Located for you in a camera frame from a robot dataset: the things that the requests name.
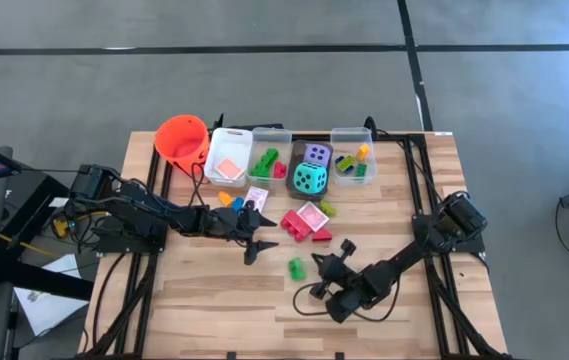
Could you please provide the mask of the black side stand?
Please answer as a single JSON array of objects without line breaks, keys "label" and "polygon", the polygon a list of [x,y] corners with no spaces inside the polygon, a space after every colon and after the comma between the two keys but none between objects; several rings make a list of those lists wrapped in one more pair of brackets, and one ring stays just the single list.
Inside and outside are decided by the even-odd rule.
[{"label": "black side stand", "polygon": [[90,281],[18,260],[20,244],[29,243],[40,232],[53,213],[51,202],[67,196],[68,188],[42,171],[17,163],[22,167],[20,174],[0,178],[0,360],[14,357],[5,351],[14,288],[78,300],[87,300],[93,289]]}]

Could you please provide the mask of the yellow electronic device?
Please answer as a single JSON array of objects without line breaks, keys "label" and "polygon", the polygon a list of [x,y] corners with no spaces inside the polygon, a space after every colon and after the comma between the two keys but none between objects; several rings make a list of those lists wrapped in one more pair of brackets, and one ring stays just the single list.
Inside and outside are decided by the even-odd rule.
[{"label": "yellow electronic device", "polygon": [[74,220],[69,220],[64,216],[56,217],[51,220],[51,229],[58,239],[64,239],[76,232],[77,226]]}]

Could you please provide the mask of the large red multi-stud block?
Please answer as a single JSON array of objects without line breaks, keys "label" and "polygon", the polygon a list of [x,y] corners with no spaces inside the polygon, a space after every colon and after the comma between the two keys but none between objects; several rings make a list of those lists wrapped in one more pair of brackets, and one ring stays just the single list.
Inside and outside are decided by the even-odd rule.
[{"label": "large red multi-stud block", "polygon": [[302,242],[312,233],[312,228],[293,210],[289,210],[283,216],[280,221],[280,226],[286,230],[296,242]]}]

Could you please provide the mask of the teal foam die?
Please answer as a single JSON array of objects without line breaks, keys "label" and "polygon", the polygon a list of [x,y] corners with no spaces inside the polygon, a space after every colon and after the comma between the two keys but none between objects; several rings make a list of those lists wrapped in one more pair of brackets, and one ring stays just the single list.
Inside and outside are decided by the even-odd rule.
[{"label": "teal foam die", "polygon": [[317,194],[323,191],[327,177],[325,167],[312,162],[302,162],[294,171],[293,186],[299,192]]}]

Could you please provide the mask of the long green four-stud block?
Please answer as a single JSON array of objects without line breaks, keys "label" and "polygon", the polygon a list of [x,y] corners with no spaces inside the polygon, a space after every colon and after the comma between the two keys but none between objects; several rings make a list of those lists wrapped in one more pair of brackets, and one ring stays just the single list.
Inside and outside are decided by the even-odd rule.
[{"label": "long green four-stud block", "polygon": [[279,152],[276,148],[268,148],[265,153],[260,157],[257,166],[260,169],[269,170],[276,162]]}]

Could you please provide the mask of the white paper sheet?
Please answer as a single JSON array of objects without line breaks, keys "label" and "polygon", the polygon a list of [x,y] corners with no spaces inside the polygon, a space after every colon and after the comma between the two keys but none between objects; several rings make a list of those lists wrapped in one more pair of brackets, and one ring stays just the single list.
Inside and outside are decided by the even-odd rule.
[{"label": "white paper sheet", "polygon": [[[45,270],[80,278],[76,257],[68,254],[44,266]],[[80,308],[86,300],[67,298],[24,288],[15,288],[15,295],[35,335],[41,335],[59,325]]]}]

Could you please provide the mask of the playing card box red back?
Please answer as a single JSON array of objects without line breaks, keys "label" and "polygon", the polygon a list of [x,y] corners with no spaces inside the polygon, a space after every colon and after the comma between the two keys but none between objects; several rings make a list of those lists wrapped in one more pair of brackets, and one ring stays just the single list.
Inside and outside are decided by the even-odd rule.
[{"label": "playing card box red back", "polygon": [[298,211],[297,215],[311,228],[317,232],[329,221],[329,217],[312,202],[305,203]]}]

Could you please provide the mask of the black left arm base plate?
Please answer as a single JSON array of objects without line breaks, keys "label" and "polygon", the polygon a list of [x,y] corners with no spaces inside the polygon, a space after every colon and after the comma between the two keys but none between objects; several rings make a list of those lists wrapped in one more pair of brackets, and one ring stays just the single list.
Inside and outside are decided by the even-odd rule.
[{"label": "black left arm base plate", "polygon": [[142,231],[115,217],[107,217],[91,231],[98,237],[99,253],[153,254],[164,250],[168,225],[154,221]]}]

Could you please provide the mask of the playing card box red print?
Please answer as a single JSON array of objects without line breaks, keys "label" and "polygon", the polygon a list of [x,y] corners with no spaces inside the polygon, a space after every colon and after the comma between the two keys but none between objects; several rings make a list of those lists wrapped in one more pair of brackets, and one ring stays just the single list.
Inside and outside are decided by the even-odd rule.
[{"label": "playing card box red print", "polygon": [[221,162],[214,166],[214,169],[226,180],[237,180],[245,172],[244,168],[241,168],[229,158],[223,159]]}]

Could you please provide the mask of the white plastic bin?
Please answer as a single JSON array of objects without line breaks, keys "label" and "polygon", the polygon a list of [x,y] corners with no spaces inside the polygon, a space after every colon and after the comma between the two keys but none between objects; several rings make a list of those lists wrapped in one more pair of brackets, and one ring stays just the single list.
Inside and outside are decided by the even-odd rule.
[{"label": "white plastic bin", "polygon": [[[241,188],[246,183],[253,136],[248,130],[218,128],[213,131],[204,174],[209,181],[217,186]],[[223,159],[229,158],[238,166],[245,169],[244,174],[237,180],[226,180],[219,175],[214,166]]]}]

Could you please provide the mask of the purple foam die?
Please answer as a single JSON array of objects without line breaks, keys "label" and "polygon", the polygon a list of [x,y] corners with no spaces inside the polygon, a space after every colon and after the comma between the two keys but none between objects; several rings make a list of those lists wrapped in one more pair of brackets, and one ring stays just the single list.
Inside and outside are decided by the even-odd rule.
[{"label": "purple foam die", "polygon": [[331,158],[332,150],[323,144],[308,144],[304,152],[304,161],[326,168]]}]

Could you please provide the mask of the playing card box pink print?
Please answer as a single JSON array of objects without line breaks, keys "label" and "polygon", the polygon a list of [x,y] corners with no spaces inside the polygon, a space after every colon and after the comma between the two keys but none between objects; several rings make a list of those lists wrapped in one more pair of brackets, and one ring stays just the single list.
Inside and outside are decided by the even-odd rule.
[{"label": "playing card box pink print", "polygon": [[244,197],[244,201],[245,202],[252,201],[254,209],[257,210],[258,212],[262,212],[266,200],[268,198],[268,195],[269,195],[268,190],[255,186],[250,186],[246,196]]}]

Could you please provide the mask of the grey plastic bin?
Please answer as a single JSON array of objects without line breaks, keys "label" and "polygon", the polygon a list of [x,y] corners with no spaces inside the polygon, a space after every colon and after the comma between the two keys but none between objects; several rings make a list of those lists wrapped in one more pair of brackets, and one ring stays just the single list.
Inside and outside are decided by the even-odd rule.
[{"label": "grey plastic bin", "polygon": [[306,200],[306,201],[319,201],[323,198],[323,196],[327,193],[327,190],[328,190],[328,182],[329,182],[330,167],[331,167],[331,158],[330,158],[328,166],[326,167],[328,177],[327,177],[326,185],[325,185],[322,192],[317,193],[317,194],[305,194],[305,193],[297,191],[293,186],[294,171],[295,171],[295,169],[299,163],[305,162],[304,161],[304,152],[306,150],[306,146],[308,144],[312,144],[312,143],[326,145],[327,147],[329,147],[332,150],[331,158],[333,155],[333,148],[328,143],[309,142],[309,141],[304,141],[304,140],[297,140],[297,141],[294,141],[292,143],[291,156],[290,156],[290,160],[289,160],[289,170],[288,170],[288,175],[286,178],[286,187],[287,187],[289,196],[294,198],[294,199]]}]

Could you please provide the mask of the orange pumpkin bucket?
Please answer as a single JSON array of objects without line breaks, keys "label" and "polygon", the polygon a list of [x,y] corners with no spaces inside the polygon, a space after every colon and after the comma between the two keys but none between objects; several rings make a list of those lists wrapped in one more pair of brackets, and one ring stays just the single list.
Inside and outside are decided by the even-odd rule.
[{"label": "orange pumpkin bucket", "polygon": [[174,116],[156,131],[154,148],[171,166],[198,183],[210,149],[208,128],[195,115]]}]

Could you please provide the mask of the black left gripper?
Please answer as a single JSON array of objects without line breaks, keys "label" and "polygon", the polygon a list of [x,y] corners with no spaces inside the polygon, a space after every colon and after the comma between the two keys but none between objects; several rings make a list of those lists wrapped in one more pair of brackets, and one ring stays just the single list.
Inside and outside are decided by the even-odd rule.
[{"label": "black left gripper", "polygon": [[253,200],[245,202],[239,210],[223,207],[208,212],[208,236],[245,245],[244,264],[252,265],[257,255],[278,246],[276,242],[253,241],[259,227],[275,227],[276,223],[264,217]]}]

